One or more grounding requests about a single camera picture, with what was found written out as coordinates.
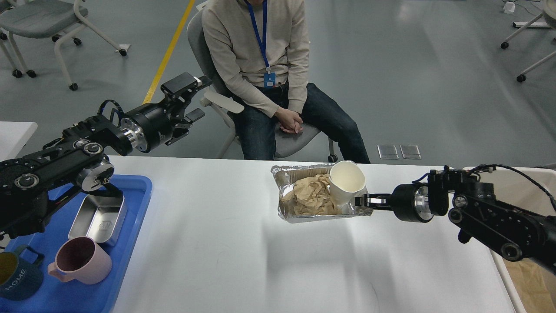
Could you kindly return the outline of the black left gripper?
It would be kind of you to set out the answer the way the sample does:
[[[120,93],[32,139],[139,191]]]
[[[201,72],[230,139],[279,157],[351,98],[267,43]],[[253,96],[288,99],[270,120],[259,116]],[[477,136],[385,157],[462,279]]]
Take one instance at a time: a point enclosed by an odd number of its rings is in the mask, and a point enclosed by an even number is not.
[[[207,76],[182,73],[161,84],[164,98],[159,103],[146,103],[124,113],[120,129],[131,137],[133,147],[143,153],[162,144],[172,145],[186,137],[193,123],[205,116],[199,108],[183,116],[183,109],[200,90],[211,84]]]

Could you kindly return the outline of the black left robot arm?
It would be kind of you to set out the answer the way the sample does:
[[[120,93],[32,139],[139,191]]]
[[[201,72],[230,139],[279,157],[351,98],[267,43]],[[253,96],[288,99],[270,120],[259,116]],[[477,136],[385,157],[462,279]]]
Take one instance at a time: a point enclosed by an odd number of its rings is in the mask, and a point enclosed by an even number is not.
[[[210,86],[207,76],[183,73],[161,85],[164,98],[123,112],[115,102],[112,117],[97,114],[68,127],[62,136],[41,151],[1,162],[1,234],[10,239],[43,233],[52,216],[83,192],[117,196],[121,191],[110,183],[114,167],[107,147],[127,156],[134,150],[149,153],[158,146],[172,145],[189,134],[201,109],[186,114],[198,91]]]

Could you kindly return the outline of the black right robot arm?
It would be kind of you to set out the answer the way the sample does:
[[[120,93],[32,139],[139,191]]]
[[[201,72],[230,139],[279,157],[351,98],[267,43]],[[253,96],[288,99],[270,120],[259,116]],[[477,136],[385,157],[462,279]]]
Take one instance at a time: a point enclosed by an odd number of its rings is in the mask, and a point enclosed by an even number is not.
[[[529,258],[544,269],[556,270],[554,216],[542,216],[497,200],[492,183],[480,173],[494,172],[498,164],[471,169],[430,170],[418,180],[401,184],[391,194],[363,194],[357,207],[392,211],[401,221],[427,223],[447,216],[460,228],[458,240],[475,238],[510,262]]]

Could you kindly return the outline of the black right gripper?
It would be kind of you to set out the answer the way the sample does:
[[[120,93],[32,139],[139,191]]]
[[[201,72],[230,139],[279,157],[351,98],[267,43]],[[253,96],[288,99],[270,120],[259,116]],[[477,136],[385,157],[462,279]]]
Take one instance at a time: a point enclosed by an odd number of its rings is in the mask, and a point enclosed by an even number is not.
[[[392,194],[362,194],[355,197],[355,207],[392,210],[401,221],[427,223],[433,214],[429,208],[427,186],[401,184]]]

